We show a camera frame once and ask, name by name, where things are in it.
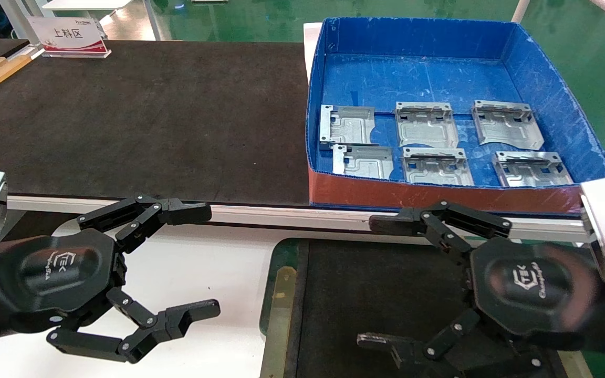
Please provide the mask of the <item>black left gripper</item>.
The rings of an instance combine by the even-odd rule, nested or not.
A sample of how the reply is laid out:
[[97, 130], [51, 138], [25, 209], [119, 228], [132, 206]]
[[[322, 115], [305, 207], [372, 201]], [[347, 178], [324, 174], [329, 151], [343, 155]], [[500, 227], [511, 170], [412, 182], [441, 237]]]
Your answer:
[[[41, 332], [53, 325], [53, 318], [95, 316], [107, 299], [137, 325], [132, 335], [82, 333], [77, 324], [53, 330], [47, 342], [64, 354], [139, 363], [159, 344], [185, 337], [192, 323], [215, 318], [221, 309], [216, 299], [209, 299], [152, 314], [118, 288], [127, 272], [121, 254], [133, 252], [165, 225], [204, 224], [211, 218], [208, 203], [137, 195], [80, 215], [77, 234], [1, 243], [0, 326], [7, 332]], [[120, 226], [115, 240], [105, 235]]]

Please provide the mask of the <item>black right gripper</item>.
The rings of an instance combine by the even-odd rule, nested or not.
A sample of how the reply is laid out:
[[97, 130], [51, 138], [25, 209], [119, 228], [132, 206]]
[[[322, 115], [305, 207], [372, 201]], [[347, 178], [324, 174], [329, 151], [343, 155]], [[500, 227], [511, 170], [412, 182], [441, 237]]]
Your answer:
[[[471, 253], [477, 308], [513, 335], [579, 332], [590, 319], [597, 299], [597, 267], [586, 249], [493, 238], [508, 238], [512, 223], [448, 201], [402, 208], [394, 216], [372, 215], [369, 226], [377, 234], [423, 236], [456, 263], [467, 263]], [[456, 229], [490, 240], [472, 251]], [[429, 342], [368, 332], [357, 335], [356, 344], [389, 353], [406, 377], [517, 377], [545, 368], [532, 350], [471, 369], [454, 367], [447, 353], [480, 321], [481, 315], [468, 309]]]

